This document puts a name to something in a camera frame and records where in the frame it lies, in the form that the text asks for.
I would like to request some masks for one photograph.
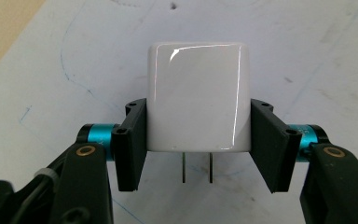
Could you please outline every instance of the blue cylinder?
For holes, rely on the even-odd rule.
[[[112,130],[115,124],[93,124],[89,129],[88,142],[103,145],[106,151],[106,160],[112,161],[113,155],[110,150],[112,144]]]

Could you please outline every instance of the brass screw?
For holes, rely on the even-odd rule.
[[[325,147],[324,152],[332,157],[345,157],[345,153],[341,149],[338,149],[336,147]]]
[[[88,156],[88,155],[94,153],[94,151],[95,151],[95,147],[85,146],[85,147],[81,147],[80,149],[78,149],[76,151],[76,155],[77,156]]]

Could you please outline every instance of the metal prong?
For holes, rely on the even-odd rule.
[[[182,183],[186,182],[186,154],[182,153]]]
[[[209,153],[209,183],[213,183],[213,156]]]

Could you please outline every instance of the white power adapter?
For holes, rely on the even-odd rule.
[[[147,149],[251,149],[249,58],[241,43],[158,43],[149,50]]]

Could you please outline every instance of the cable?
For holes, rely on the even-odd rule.
[[[20,209],[16,212],[13,218],[10,221],[10,224],[19,224],[23,218],[23,215],[27,211],[31,203],[43,192],[51,180],[47,177],[44,177],[42,182],[32,191],[32,193],[21,203]]]

